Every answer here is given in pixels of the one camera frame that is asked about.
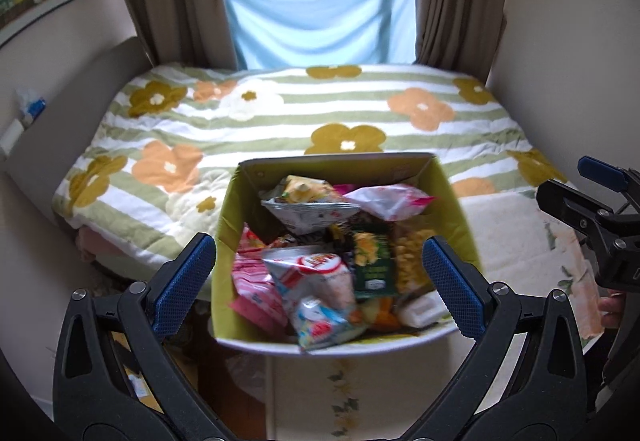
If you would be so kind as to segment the person right hand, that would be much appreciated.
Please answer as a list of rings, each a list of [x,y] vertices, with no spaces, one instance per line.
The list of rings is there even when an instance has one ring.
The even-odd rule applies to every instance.
[[[623,320],[626,294],[623,291],[610,291],[598,300],[601,323],[604,328],[619,328]]]

